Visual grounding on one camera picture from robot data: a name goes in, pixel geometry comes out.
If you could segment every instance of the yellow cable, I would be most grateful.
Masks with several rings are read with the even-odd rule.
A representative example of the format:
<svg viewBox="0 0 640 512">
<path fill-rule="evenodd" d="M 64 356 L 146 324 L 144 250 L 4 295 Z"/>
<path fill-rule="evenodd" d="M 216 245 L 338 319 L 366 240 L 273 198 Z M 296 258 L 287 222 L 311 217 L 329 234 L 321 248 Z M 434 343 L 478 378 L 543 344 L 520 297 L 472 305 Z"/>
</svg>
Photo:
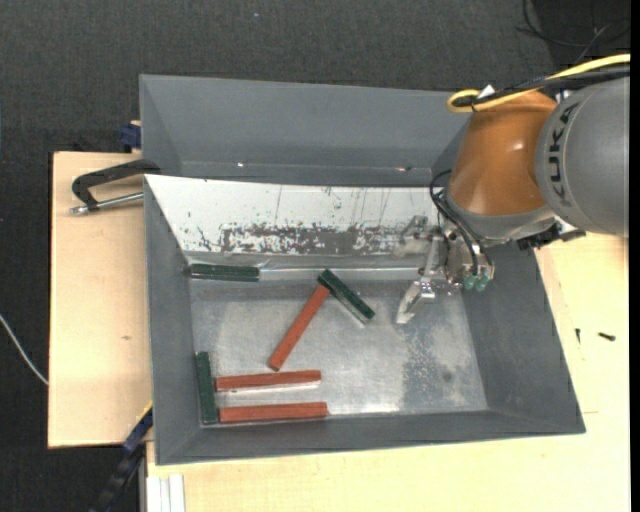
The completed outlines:
<svg viewBox="0 0 640 512">
<path fill-rule="evenodd" d="M 597 59 L 597 60 L 593 60 L 591 62 L 585 62 L 584 64 L 579 64 L 578 66 L 574 66 L 572 68 L 569 69 L 565 69 L 564 71 L 560 71 L 559 73 L 556 73 L 555 75 L 551 75 L 549 77 L 547 77 L 547 79 L 552 79 L 552 78 L 562 78 L 565 76 L 571 76 L 571 75 L 577 75 L 579 73 L 585 73 L 587 71 L 591 71 L 597 68 L 602 68 L 604 66 L 612 66 L 614 64 L 626 64 L 631 62 L 631 54 L 629 53 L 623 53 L 621 55 L 613 55 L 611 57 L 604 57 L 602 59 Z M 486 101 L 483 103 L 479 103 L 478 105 L 475 105 L 475 110 L 476 111 L 480 111 L 480 110 L 486 110 L 488 108 L 492 108 L 492 107 L 496 107 L 497 105 L 501 105 L 502 103 L 506 103 L 507 101 L 511 101 L 519 96 L 522 96 L 524 94 L 527 94 L 529 92 L 531 92 L 532 90 L 537 89 L 536 87 L 532 88 L 532 89 L 527 89 L 525 91 L 520 91 L 520 92 L 514 92 L 513 94 L 509 94 L 508 96 L 502 96 L 500 98 L 497 98 L 495 100 L 491 100 L 491 101 Z M 473 98 L 477 98 L 477 96 L 480 94 L 480 91 L 476 90 L 476 89 L 465 89 L 463 91 L 459 91 L 455 94 L 452 94 L 449 99 L 447 100 L 447 109 L 450 112 L 473 112 L 474 109 L 472 109 L 470 106 L 469 107 L 456 107 L 454 106 L 454 102 L 459 99 L 459 98 L 464 98 L 464 97 L 473 97 Z"/>
</svg>

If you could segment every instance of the black cable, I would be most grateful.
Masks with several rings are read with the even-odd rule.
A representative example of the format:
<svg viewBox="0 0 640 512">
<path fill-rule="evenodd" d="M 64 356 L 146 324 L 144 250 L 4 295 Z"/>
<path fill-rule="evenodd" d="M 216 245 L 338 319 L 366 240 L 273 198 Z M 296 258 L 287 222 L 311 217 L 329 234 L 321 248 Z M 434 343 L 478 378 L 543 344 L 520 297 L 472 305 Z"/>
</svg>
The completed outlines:
<svg viewBox="0 0 640 512">
<path fill-rule="evenodd" d="M 582 58 L 584 58 L 584 56 L 587 54 L 587 52 L 598 42 L 598 39 L 600 39 L 602 37 L 602 34 L 606 30 L 608 30 L 611 26 L 615 25 L 616 23 L 620 23 L 621 21 L 627 21 L 627 22 L 629 22 L 629 25 L 627 27 L 625 27 L 624 29 L 622 29 L 620 32 L 618 32 L 618 33 L 612 35 L 611 37 L 601 41 L 602 43 L 611 43 L 611 42 L 615 41 L 616 39 L 619 39 L 620 37 L 622 37 L 623 35 L 625 35 L 627 32 L 629 32 L 631 30 L 631 22 L 627 17 L 618 18 L 618 19 L 616 19 L 614 21 L 609 22 L 602 29 L 598 29 L 597 26 L 595 25 L 595 21 L 594 21 L 593 2 L 591 2 L 591 20 L 592 20 L 592 29 L 593 29 L 595 35 L 591 39 L 591 41 L 589 41 L 588 43 L 577 43 L 577 42 L 573 42 L 573 41 L 562 41 L 562 40 L 559 40 L 559 39 L 554 39 L 552 37 L 549 37 L 548 35 L 544 34 L 541 31 L 539 31 L 534 26 L 534 24 L 531 21 L 531 18 L 529 16 L 529 10 L 527 8 L 527 0 L 522 0 L 522 14 L 523 14 L 523 17 L 524 17 L 524 21 L 527 24 L 527 28 L 515 27 L 515 29 L 518 32 L 522 32 L 522 33 L 528 34 L 528 35 L 533 35 L 535 37 L 538 37 L 539 39 L 542 39 L 543 41 L 547 41 L 547 42 L 552 43 L 552 44 L 557 44 L 559 46 L 567 46 L 567 47 L 571 47 L 571 48 L 583 48 L 583 54 L 584 55 L 581 55 L 579 57 L 579 59 L 576 59 L 576 62 L 579 62 Z"/>
<path fill-rule="evenodd" d="M 153 408 L 142 416 L 122 445 L 123 457 L 89 512 L 113 512 L 144 461 L 143 438 L 153 426 Z"/>
<path fill-rule="evenodd" d="M 466 232 L 469 238 L 472 239 L 476 244 L 478 244 L 478 247 L 480 248 L 480 252 L 484 254 L 484 257 L 487 259 L 487 263 L 493 266 L 493 259 L 491 258 L 491 256 L 489 256 L 489 253 L 487 252 L 487 248 L 482 242 L 481 237 L 477 235 L 475 231 L 473 231 L 473 229 L 471 229 L 469 224 L 467 224 L 464 219 L 462 219 L 458 214 L 456 214 L 449 207 L 449 205 L 446 203 L 446 201 L 444 201 L 444 199 L 442 199 L 443 192 L 444 192 L 443 190 L 439 192 L 438 200 L 440 201 L 441 206 L 445 209 L 445 211 L 449 215 L 449 218 L 452 219 L 452 221 L 457 222 L 458 227 L 461 228 L 461 232 Z"/>
<path fill-rule="evenodd" d="M 441 213 L 447 219 L 449 219 L 451 222 L 453 222 L 458 227 L 458 229 L 460 230 L 460 234 L 462 235 L 462 238 L 463 238 L 463 240 L 464 240 L 464 242 L 465 242 L 465 244 L 467 246 L 467 249 L 469 250 L 469 253 L 471 254 L 471 260 L 473 261 L 473 275 L 477 276 L 478 275 L 478 257 L 476 256 L 476 253 L 473 250 L 473 243 L 471 242 L 469 234 L 466 233 L 464 228 L 461 226 L 460 220 L 455 218 L 454 216 L 452 216 L 450 213 L 448 213 L 446 211 L 446 209 L 444 208 L 444 205 L 442 203 L 440 203 L 440 198 L 436 195 L 436 193 L 434 191 L 435 183 L 442 176 L 445 176 L 447 174 L 451 174 L 451 169 L 449 169 L 448 171 L 441 172 L 440 174 L 436 175 L 431 180 L 431 183 L 429 184 L 429 195 L 431 196 L 431 201 L 433 201 L 433 204 L 435 205 L 435 207 L 438 210 L 438 212 Z"/>
<path fill-rule="evenodd" d="M 441 176 L 444 176 L 445 174 L 450 174 L 450 173 L 451 173 L 451 169 L 449 169 L 448 171 L 445 171 L 445 172 L 442 172 L 442 173 L 438 174 L 434 178 L 433 182 L 436 182 Z M 464 221 L 464 219 L 461 219 L 459 215 L 457 215 L 453 210 L 451 210 L 449 208 L 449 206 L 446 204 L 446 202 L 444 201 L 444 199 L 442 199 L 443 193 L 444 193 L 444 189 L 441 190 L 440 192 L 438 192 L 435 195 L 435 197 L 440 201 L 440 205 L 442 206 L 442 208 L 444 208 L 445 217 L 447 217 L 451 221 L 455 222 L 457 225 L 461 226 L 469 234 L 469 236 L 471 238 L 473 238 L 473 240 L 478 245 L 482 245 L 480 243 L 480 237 L 473 231 L 473 229 L 471 229 L 471 227 Z"/>
<path fill-rule="evenodd" d="M 506 87 L 494 92 L 488 96 L 478 98 L 477 96 L 461 96 L 453 102 L 454 107 L 477 107 L 483 103 L 494 101 L 496 99 L 509 96 L 514 93 L 523 92 L 526 90 L 535 90 L 542 88 L 551 88 L 553 90 L 562 89 L 580 89 L 588 85 L 593 85 L 622 76 L 629 75 L 631 73 L 630 66 L 616 66 L 608 67 L 601 70 L 585 71 L 584 73 L 577 73 L 575 75 L 568 75 L 556 78 L 543 77 L 528 80 L 521 84 L 512 87 Z"/>
</svg>

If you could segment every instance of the gray bin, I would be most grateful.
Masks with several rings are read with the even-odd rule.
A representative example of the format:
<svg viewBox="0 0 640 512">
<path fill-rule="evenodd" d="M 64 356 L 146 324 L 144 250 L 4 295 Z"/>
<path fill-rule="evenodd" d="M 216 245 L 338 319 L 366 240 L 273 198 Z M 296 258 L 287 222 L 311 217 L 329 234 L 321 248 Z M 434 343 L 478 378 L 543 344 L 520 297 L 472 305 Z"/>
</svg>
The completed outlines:
<svg viewBox="0 0 640 512">
<path fill-rule="evenodd" d="M 451 166 L 466 122 L 446 112 L 447 97 L 143 77 L 144 156 L 165 174 L 206 177 L 203 182 L 424 187 L 433 172 Z M 390 314 L 408 285 L 405 276 L 355 279 L 356 291 L 378 313 L 377 323 L 364 327 L 372 329 L 369 343 L 332 303 L 293 354 L 295 368 L 322 366 L 327 386 L 317 395 L 295 391 L 287 400 L 327 398 L 329 409 L 338 404 L 339 410 L 326 420 L 201 424 L 194 352 L 212 353 L 214 373 L 256 372 L 255 361 L 279 341 L 273 333 L 295 316 L 315 281 L 312 275 L 283 283 L 189 279 L 183 267 L 194 254 L 180 245 L 175 208 L 156 197 L 150 182 L 145 222 L 159 464 L 584 432 L 536 259 L 513 245 L 491 250 L 498 270 L 484 293 L 443 297 L 407 326 L 394 324 Z M 339 270 L 345 261 L 327 266 Z M 268 322 L 265 311 L 273 304 L 283 313 Z M 266 327 L 257 329 L 256 322 Z M 260 330 L 263 336 L 256 335 Z M 326 350 L 318 349 L 322 340 Z M 225 359 L 229 353 L 235 359 Z M 332 373 L 336 361 L 344 361 L 342 373 Z M 352 376 L 341 387 L 350 365 L 365 372 L 364 381 Z M 367 368 L 377 375 L 371 381 Z M 367 400 L 374 406 L 358 405 Z"/>
</svg>

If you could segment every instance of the wire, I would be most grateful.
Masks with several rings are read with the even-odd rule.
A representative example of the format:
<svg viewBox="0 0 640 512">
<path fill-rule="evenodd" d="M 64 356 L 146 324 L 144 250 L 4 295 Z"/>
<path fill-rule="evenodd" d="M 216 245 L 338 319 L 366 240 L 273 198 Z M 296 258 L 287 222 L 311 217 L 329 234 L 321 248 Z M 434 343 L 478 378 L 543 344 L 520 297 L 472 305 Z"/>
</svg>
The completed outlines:
<svg viewBox="0 0 640 512">
<path fill-rule="evenodd" d="M 555 73 L 549 77 L 546 77 L 543 80 L 547 81 L 547 80 L 552 80 L 556 78 L 571 77 L 574 75 L 579 75 L 581 73 L 587 73 L 589 71 L 593 71 L 595 69 L 599 69 L 602 67 L 613 66 L 616 64 L 629 64 L 630 62 L 631 62 L 631 54 L 624 53 L 621 55 L 612 55 L 611 57 L 604 57 L 602 59 L 596 59 L 590 62 L 579 64 L 577 66 L 573 66 L 569 69 L 565 69 L 564 71 L 560 71 L 559 73 Z M 530 88 L 522 91 L 509 93 L 506 95 L 498 94 L 497 98 L 495 97 L 496 96 L 495 94 L 492 94 L 486 98 L 482 98 L 481 100 L 478 100 L 480 91 L 476 89 L 465 89 L 455 94 L 452 94 L 449 97 L 449 99 L 447 100 L 447 109 L 450 112 L 476 112 L 481 110 L 487 110 L 487 109 L 496 107 L 498 105 L 502 105 L 503 103 L 511 101 L 520 96 L 523 96 L 524 94 L 528 94 L 531 91 L 539 89 L 540 87 L 542 87 L 542 85 L 538 86 L 539 82 L 540 81 L 536 81 L 535 83 L 532 83 Z M 467 103 L 469 102 L 469 99 L 470 99 L 471 104 L 470 105 L 465 104 L 463 106 L 460 106 L 460 101 L 463 99 L 465 99 Z"/>
<path fill-rule="evenodd" d="M 596 26 L 595 23 L 595 15 L 594 15 L 594 5 L 593 5 L 593 1 L 590 2 L 590 6 L 589 6 L 589 10 L 591 13 L 591 24 L 592 24 L 592 28 L 593 28 L 593 32 L 594 34 L 596 34 L 596 36 L 588 43 L 577 43 L 577 42 L 573 42 L 573 41 L 562 41 L 559 39 L 554 39 L 552 37 L 549 37 L 548 35 L 540 32 L 533 24 L 533 22 L 531 21 L 531 18 L 529 16 L 529 10 L 527 9 L 527 0 L 522 0 L 522 15 L 524 17 L 524 21 L 527 24 L 527 28 L 523 28 L 523 27 L 515 27 L 515 29 L 518 32 L 522 32 L 524 34 L 528 34 L 528 35 L 532 35 L 535 37 L 538 37 L 539 39 L 542 39 L 543 41 L 547 41 L 548 43 L 552 43 L 552 44 L 557 44 L 560 46 L 568 46 L 571 48 L 585 48 L 585 51 L 583 51 L 584 55 L 586 55 L 586 53 L 588 52 L 588 50 L 593 47 L 593 45 L 598 41 L 598 39 L 600 39 L 600 37 L 602 36 L 602 34 L 604 33 L 605 30 L 609 29 L 611 26 L 615 25 L 616 23 L 620 23 L 621 21 L 628 21 L 629 18 L 627 17 L 622 17 L 619 19 L 616 19 L 610 23 L 608 23 L 607 25 L 605 25 L 604 29 L 605 30 L 598 30 L 598 27 Z M 629 32 L 631 30 L 631 23 L 629 23 L 629 25 L 627 27 L 625 27 L 624 29 L 622 29 L 620 32 L 617 32 L 616 34 L 614 34 L 613 36 L 603 40 L 603 43 L 611 43 L 613 41 L 615 41 L 616 39 L 622 37 L 624 34 L 626 34 L 627 32 Z M 576 59 L 576 62 L 579 62 L 584 55 L 581 55 L 580 58 Z"/>
<path fill-rule="evenodd" d="M 22 359 L 24 359 L 24 361 L 27 363 L 27 365 L 29 365 L 29 368 L 31 368 L 31 371 L 36 374 L 36 377 L 38 377 L 42 382 L 44 382 L 48 386 L 49 385 L 49 381 L 45 378 L 44 375 L 42 375 L 42 373 L 40 373 L 40 370 L 38 370 L 38 368 L 36 368 L 36 365 L 33 364 L 33 361 L 31 361 L 31 359 L 29 359 L 29 356 L 27 355 L 27 353 L 22 348 L 22 345 L 18 341 L 18 338 L 13 333 L 13 331 L 11 330 L 11 327 L 9 326 L 9 323 L 4 319 L 2 314 L 0 314 L 0 323 L 7 330 L 7 333 L 9 333 L 9 338 L 11 338 L 11 341 L 13 341 L 13 343 L 16 346 L 16 348 L 18 349 L 18 352 L 20 352 L 20 355 L 22 356 Z"/>
<path fill-rule="evenodd" d="M 450 174 L 450 173 L 451 173 L 451 169 L 449 169 L 448 171 L 443 171 L 440 174 L 436 175 L 431 180 L 431 183 L 429 184 L 429 195 L 431 196 L 431 200 L 433 201 L 433 204 L 435 205 L 435 207 L 438 210 L 438 212 L 441 213 L 443 217 L 449 219 L 451 222 L 453 222 L 457 226 L 458 230 L 460 231 L 460 234 L 462 235 L 464 243 L 466 244 L 467 249 L 469 250 L 469 253 L 471 254 L 471 260 L 473 261 L 473 275 L 478 275 L 478 256 L 476 255 L 475 251 L 473 250 L 473 243 L 471 242 L 471 237 L 469 236 L 469 233 L 467 233 L 465 231 L 465 229 L 463 228 L 463 226 L 461 224 L 461 219 L 457 218 L 451 212 L 447 212 L 446 208 L 444 207 L 444 203 L 441 202 L 441 196 L 436 194 L 435 191 L 434 191 L 435 183 L 442 176 L 445 176 L 445 175 Z"/>
<path fill-rule="evenodd" d="M 545 89 L 545 92 L 549 94 L 550 90 L 560 89 L 580 89 L 588 85 L 601 83 L 607 80 L 614 80 L 622 76 L 627 76 L 631 73 L 630 66 L 616 66 L 608 67 L 602 70 L 585 71 L 575 75 L 560 78 L 547 78 L 538 77 L 532 80 L 528 80 L 519 85 L 501 89 L 491 94 L 488 97 L 476 98 L 473 95 L 461 96 L 454 102 L 455 107 L 471 107 L 478 110 L 478 107 L 486 101 L 494 101 L 505 96 L 512 95 L 521 91 L 531 91 L 532 89 Z"/>
</svg>

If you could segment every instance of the kuka logo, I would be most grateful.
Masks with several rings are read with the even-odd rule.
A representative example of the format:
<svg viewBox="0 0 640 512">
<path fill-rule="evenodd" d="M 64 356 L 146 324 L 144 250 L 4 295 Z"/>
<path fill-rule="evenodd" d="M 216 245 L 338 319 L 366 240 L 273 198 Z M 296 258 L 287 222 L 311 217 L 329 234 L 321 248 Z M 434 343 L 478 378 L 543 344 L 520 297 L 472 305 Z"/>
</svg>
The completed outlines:
<svg viewBox="0 0 640 512">
<path fill-rule="evenodd" d="M 551 188 L 556 193 L 556 195 L 560 198 L 560 203 L 563 206 L 568 206 L 568 207 L 571 207 L 571 203 L 566 198 L 567 191 L 565 190 L 565 184 L 563 180 L 564 170 L 562 169 L 562 162 L 561 162 L 561 150 L 562 150 L 561 143 L 563 141 L 565 127 L 569 122 L 569 117 L 571 116 L 571 113 L 573 112 L 573 110 L 579 104 L 580 103 L 574 103 L 570 107 L 565 108 L 564 111 L 562 112 L 562 115 L 560 116 L 560 121 L 562 124 L 560 124 L 559 126 L 556 126 L 553 129 L 553 133 L 551 134 L 553 143 L 551 144 L 551 146 L 549 146 L 549 157 L 547 159 L 547 162 L 550 167 L 549 178 L 551 179 Z"/>
</svg>

